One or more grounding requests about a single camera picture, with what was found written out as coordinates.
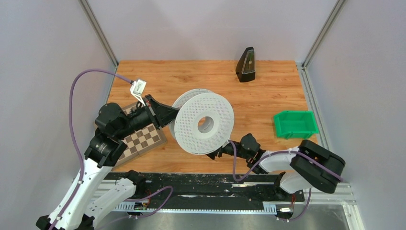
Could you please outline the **white plastic cable spool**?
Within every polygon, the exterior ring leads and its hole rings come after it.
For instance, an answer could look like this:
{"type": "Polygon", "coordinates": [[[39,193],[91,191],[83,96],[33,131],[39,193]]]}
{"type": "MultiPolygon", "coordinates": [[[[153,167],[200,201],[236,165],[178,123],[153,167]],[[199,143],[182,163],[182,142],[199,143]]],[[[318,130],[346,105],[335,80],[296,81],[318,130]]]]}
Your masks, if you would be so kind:
{"type": "Polygon", "coordinates": [[[169,130],[187,153],[207,155],[228,143],[235,115],[225,97],[207,89],[193,89],[179,96],[172,107],[179,112],[169,130]]]}

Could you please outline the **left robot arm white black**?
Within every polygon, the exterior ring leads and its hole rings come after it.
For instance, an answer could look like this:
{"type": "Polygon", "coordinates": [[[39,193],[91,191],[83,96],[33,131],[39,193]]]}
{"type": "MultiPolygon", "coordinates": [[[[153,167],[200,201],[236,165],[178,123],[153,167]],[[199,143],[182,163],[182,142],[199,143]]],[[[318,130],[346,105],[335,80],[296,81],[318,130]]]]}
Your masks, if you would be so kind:
{"type": "Polygon", "coordinates": [[[179,112],[178,108],[161,104],[151,95],[143,100],[145,106],[128,114],[116,103],[108,103],[100,108],[95,120],[95,136],[79,158],[77,177],[55,210],[38,219],[36,226],[39,229],[93,230],[125,199],[130,196],[142,198],[146,194],[145,177],[130,170],[118,185],[92,201],[100,183],[127,149],[123,140],[150,124],[161,129],[170,124],[179,112]]]}

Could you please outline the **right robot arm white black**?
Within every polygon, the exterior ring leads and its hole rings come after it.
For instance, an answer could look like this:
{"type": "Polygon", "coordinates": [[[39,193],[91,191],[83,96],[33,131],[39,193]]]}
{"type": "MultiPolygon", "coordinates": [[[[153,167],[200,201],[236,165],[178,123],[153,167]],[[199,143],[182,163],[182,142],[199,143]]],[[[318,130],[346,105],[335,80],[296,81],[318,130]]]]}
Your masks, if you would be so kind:
{"type": "Polygon", "coordinates": [[[346,165],[342,157],[308,139],[290,149],[269,151],[263,150],[251,133],[240,141],[228,141],[208,157],[214,160],[223,154],[245,159],[250,173],[281,171],[273,187],[279,200],[309,188],[334,193],[338,183],[343,181],[341,174],[346,165]]]}

